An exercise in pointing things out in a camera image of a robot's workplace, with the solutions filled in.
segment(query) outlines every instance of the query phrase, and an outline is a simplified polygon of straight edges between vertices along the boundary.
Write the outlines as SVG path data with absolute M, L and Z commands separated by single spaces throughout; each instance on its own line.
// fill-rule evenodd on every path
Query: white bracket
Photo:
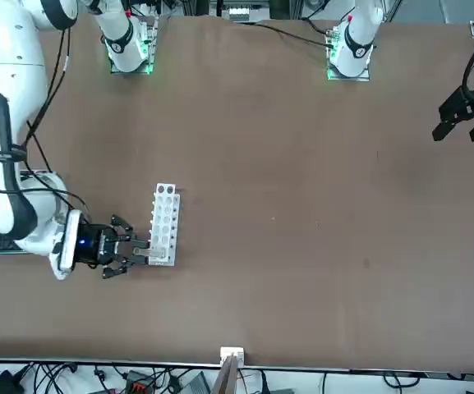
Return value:
M 171 183 L 158 183 L 154 192 L 149 265 L 173 266 L 177 253 L 180 195 Z
M 222 346 L 220 348 L 220 365 L 231 356 L 236 356 L 238 360 L 238 368 L 244 367 L 244 348 L 243 347 L 231 347 Z

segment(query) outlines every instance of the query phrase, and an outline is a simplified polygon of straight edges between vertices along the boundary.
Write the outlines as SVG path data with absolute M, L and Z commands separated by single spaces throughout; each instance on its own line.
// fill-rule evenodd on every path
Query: floor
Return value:
M 0 373 L 7 369 L 11 373 L 16 373 L 25 364 L 0 364 Z M 104 386 L 111 390 L 117 389 L 116 393 L 121 392 L 125 387 L 125 383 L 118 372 L 111 367 L 99 367 L 105 373 Z M 129 371 L 129 368 L 120 367 L 118 368 L 120 373 Z M 151 375 L 153 371 L 151 369 L 136 368 L 137 372 Z M 178 376 L 186 372 L 185 369 L 175 369 L 172 371 L 174 376 Z M 180 379 L 182 387 L 185 387 L 198 373 L 200 370 L 195 369 L 190 372 L 186 372 Z M 216 370 L 204 370 L 206 381 L 209 387 L 212 387 L 217 377 Z M 397 389 L 388 387 L 381 376 L 365 376 L 365 375 L 345 375 L 337 373 L 327 373 L 324 385 L 324 391 L 322 390 L 323 373 L 301 373 L 301 372 L 265 372 L 268 386 L 272 394 L 276 391 L 278 394 L 290 394 L 290 393 L 304 393 L 304 394 L 320 394 L 325 392 L 326 394 L 398 394 Z M 38 380 L 40 382 L 43 378 L 43 371 L 39 371 Z M 242 384 L 242 380 L 239 379 L 237 382 L 237 394 L 252 394 L 262 393 L 262 377 L 258 370 L 242 370 L 242 376 L 246 382 L 246 388 Z M 35 367 L 33 367 L 21 381 L 21 385 L 25 389 L 25 393 L 34 392 L 34 377 Z M 401 384 L 405 385 L 412 383 L 416 379 L 401 378 Z M 101 383 L 98 378 L 94 375 L 94 366 L 78 366 L 75 373 L 71 373 L 69 370 L 65 370 L 58 377 L 58 385 L 62 389 L 64 394 L 86 394 L 99 392 L 103 390 Z M 162 376 L 158 379 L 158 385 L 163 386 L 163 389 L 159 390 L 158 393 L 164 393 L 165 387 L 167 386 L 168 375 Z M 389 378 L 389 382 L 394 384 L 395 381 Z M 44 380 L 41 386 L 39 386 L 38 392 L 44 392 L 47 387 L 48 378 Z M 464 392 L 474 393 L 474 382 L 460 382 L 457 380 L 440 380 L 434 378 L 423 378 L 415 387 L 404 388 L 404 394 L 420 394 L 420 393 L 436 393 L 436 394 L 455 394 Z

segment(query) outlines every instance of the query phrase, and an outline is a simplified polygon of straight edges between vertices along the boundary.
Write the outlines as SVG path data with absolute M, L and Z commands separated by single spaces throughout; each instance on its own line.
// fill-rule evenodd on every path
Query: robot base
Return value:
M 36 174 L 48 174 L 46 170 L 36 170 Z M 27 170 L 21 170 L 21 180 L 25 180 L 30 176 L 30 172 Z M 28 254 L 22 250 L 14 240 L 9 237 L 0 234 L 0 254 Z
M 123 72 L 117 69 L 114 65 L 114 62 L 109 58 L 111 65 L 111 74 L 146 74 L 150 75 L 154 69 L 154 54 L 156 53 L 156 39 L 158 36 L 158 26 L 159 26 L 159 15 L 156 11 L 151 12 L 150 18 L 145 18 L 140 20 L 140 49 L 144 56 L 147 56 L 145 60 L 136 70 L 131 72 Z
M 332 64 L 332 58 L 335 56 L 337 51 L 337 47 L 339 44 L 339 36 L 340 36 L 340 25 L 335 26 L 331 31 L 331 35 L 326 36 L 326 43 L 332 44 L 334 46 L 333 49 L 326 49 L 326 59 L 327 59 L 327 69 L 326 69 L 326 77 L 328 80 L 358 80 L 361 82 L 367 82 L 370 80 L 370 55 L 368 55 L 368 63 L 366 69 L 359 75 L 355 77 L 347 77 L 342 75 L 338 72 L 337 68 Z

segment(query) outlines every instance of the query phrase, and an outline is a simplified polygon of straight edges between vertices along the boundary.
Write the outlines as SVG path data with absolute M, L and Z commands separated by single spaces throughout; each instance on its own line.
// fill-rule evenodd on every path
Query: robotic arm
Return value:
M 339 41 L 331 63 L 348 78 L 366 69 L 375 34 L 384 18 L 381 0 L 356 0 L 351 17 L 339 26 Z
M 127 18 L 120 0 L 83 3 L 95 14 L 118 70 L 134 71 L 147 59 L 140 49 L 140 21 Z M 123 257 L 117 254 L 118 244 L 149 247 L 120 218 L 113 216 L 112 226 L 96 225 L 88 223 L 81 211 L 69 212 L 67 204 L 46 187 L 66 190 L 55 173 L 21 175 L 26 148 L 18 144 L 19 132 L 48 99 L 38 30 L 68 29 L 77 16 L 76 0 L 0 0 L 0 233 L 26 252 L 48 256 L 57 279 L 67 277 L 75 261 L 106 266 L 104 277 L 124 273 L 134 263 L 147 263 L 147 258 Z M 119 228 L 124 235 L 118 235 Z M 108 267 L 114 260 L 120 268 Z

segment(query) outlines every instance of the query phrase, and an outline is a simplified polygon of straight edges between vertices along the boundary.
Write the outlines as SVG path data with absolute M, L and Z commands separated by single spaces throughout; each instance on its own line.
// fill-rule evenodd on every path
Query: brown table surface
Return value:
M 81 17 L 39 137 L 96 222 L 147 231 L 155 184 L 176 183 L 176 267 L 58 282 L 0 256 L 0 355 L 211 363 L 233 345 L 248 364 L 474 372 L 471 125 L 430 134 L 468 27 L 383 25 L 370 83 L 328 82 L 322 48 L 259 27 L 160 34 L 152 76 L 111 76 Z M 57 47 L 46 34 L 51 66 Z

